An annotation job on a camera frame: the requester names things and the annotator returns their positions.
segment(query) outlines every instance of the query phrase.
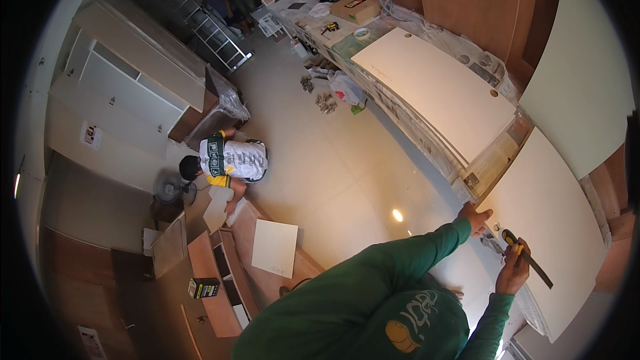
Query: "masking tape roll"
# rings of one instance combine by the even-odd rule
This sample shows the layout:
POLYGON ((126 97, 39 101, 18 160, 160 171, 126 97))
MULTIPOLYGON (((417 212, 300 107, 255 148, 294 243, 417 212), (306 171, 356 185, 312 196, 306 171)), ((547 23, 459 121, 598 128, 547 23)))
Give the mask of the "masking tape roll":
POLYGON ((358 29, 356 29, 356 31, 353 32, 353 36, 357 40, 362 41, 362 40, 368 38, 369 36, 371 36, 371 33, 369 32, 368 28, 358 28, 358 29))

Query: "cardboard box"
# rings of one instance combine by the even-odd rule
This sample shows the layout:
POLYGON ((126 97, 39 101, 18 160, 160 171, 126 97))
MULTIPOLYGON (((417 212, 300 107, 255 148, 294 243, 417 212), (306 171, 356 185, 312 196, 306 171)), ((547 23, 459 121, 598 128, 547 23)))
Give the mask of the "cardboard box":
POLYGON ((331 14, 356 24, 364 24, 380 14, 378 0, 340 0, 331 6, 331 14))

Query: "electric fan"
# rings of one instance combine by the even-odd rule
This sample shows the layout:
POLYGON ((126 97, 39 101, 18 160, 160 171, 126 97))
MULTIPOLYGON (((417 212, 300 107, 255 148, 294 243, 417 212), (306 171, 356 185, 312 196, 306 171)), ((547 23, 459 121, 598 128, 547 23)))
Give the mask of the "electric fan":
POLYGON ((197 193, 193 182, 185 183, 180 173, 173 170, 160 170, 154 181, 154 196, 161 203, 173 203, 182 196, 182 202, 190 206, 196 200, 197 193))

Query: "white tile floor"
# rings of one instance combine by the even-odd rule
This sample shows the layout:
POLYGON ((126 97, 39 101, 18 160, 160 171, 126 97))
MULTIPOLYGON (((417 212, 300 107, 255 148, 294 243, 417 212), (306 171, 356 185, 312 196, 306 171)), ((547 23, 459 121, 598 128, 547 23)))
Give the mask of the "white tile floor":
MULTIPOLYGON (((231 80, 252 113, 242 131, 269 148, 269 170, 251 193, 274 220, 300 227, 298 241, 316 261, 329 268, 368 245, 424 234, 455 218, 461 204, 447 204, 372 111, 354 116, 338 101, 333 114, 321 114, 317 92, 300 86, 308 73, 288 39, 276 44, 257 32, 249 44, 256 56, 231 80)), ((470 243, 432 274, 465 293, 475 328, 495 280, 470 243)))

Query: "small box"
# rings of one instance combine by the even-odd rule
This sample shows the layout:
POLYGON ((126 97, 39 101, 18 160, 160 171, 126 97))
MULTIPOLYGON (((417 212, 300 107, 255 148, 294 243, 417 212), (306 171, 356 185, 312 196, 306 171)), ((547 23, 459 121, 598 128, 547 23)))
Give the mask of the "small box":
POLYGON ((331 14, 356 24, 364 24, 380 14, 378 0, 340 0, 331 6, 331 14))
POLYGON ((216 296, 219 289, 218 278, 191 278, 189 281, 189 296, 194 299, 216 296))

